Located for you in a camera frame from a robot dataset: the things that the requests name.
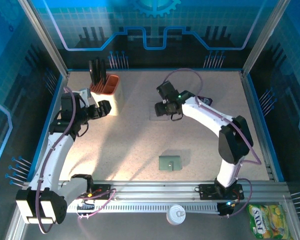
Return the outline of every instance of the snack bag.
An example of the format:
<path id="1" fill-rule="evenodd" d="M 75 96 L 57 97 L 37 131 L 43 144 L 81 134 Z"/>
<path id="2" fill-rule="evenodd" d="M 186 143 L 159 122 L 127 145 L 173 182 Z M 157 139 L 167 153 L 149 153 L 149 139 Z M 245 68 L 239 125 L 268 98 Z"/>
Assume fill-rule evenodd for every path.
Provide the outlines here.
<path id="1" fill-rule="evenodd" d="M 281 205 L 249 204 L 246 209 L 250 229 L 257 239 L 293 240 Z"/>

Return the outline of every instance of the beige table surface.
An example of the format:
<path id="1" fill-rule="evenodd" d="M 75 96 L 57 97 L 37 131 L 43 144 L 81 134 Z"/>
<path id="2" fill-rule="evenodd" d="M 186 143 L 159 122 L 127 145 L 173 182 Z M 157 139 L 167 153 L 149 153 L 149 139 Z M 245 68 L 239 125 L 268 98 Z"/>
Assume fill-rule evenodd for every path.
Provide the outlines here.
<path id="1" fill-rule="evenodd" d="M 89 122 L 88 132 L 70 149 L 60 180 L 74 174 L 91 174 L 94 180 L 116 181 L 204 181 L 219 173 L 221 157 L 218 138 L 199 122 L 184 117 L 172 122 L 155 116 L 156 91 L 168 71 L 120 71 L 125 104 L 119 116 Z M 238 72 L 201 71 L 204 80 L 200 95 L 213 99 L 212 107 L 247 120 L 254 149 L 262 166 L 244 164 L 239 177 L 269 180 L 256 131 Z M 200 86 L 192 72 L 178 72 L 169 80 L 179 92 L 195 93 Z M 89 87 L 89 72 L 71 72 L 68 86 L 73 91 Z M 159 156 L 181 156 L 182 170 L 159 171 Z M 251 153 L 246 157 L 254 160 Z"/>

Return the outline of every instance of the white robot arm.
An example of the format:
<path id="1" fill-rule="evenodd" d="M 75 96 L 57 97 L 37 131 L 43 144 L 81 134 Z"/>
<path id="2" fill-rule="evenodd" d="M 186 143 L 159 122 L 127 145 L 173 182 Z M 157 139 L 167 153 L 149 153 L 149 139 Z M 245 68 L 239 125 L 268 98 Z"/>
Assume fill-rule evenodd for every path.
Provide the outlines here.
<path id="1" fill-rule="evenodd" d="M 158 117 L 171 115 L 172 121 L 180 120 L 183 116 L 190 117 L 209 128 L 219 138 L 218 151 L 222 161 L 214 185 L 220 198 L 226 196 L 237 183 L 241 161 L 249 153 L 249 148 L 225 119 L 234 123 L 253 146 L 246 120 L 242 116 L 232 117 L 218 112 L 199 99 L 196 100 L 195 95 L 188 91 L 179 93 L 169 81 L 161 84 L 157 91 L 163 99 L 163 102 L 156 103 L 154 107 Z M 181 118 L 174 119 L 176 114 L 181 115 Z"/>
<path id="2" fill-rule="evenodd" d="M 94 104 L 89 105 L 88 98 L 91 95 L 88 88 L 74 91 L 73 95 L 75 115 L 70 129 L 65 132 L 71 122 L 74 105 L 70 93 L 64 93 L 61 97 L 61 110 L 49 125 L 48 144 L 42 159 L 38 162 L 38 169 L 36 169 L 28 188 L 17 192 L 16 203 L 25 223 L 37 224 L 39 222 L 35 207 L 37 191 L 40 194 L 40 221 L 43 224 L 60 224 L 65 219 L 68 205 L 82 193 L 89 193 L 95 187 L 90 175 L 77 174 L 72 176 L 71 180 L 59 189 L 59 177 L 62 167 L 76 138 L 81 137 L 88 130 L 88 121 L 105 117 L 111 110 L 110 103 L 106 100 L 98 102 L 98 107 Z M 79 135 L 82 125 L 87 125 L 87 128 L 82 135 Z M 65 135 L 46 159 L 54 143 L 64 132 Z"/>

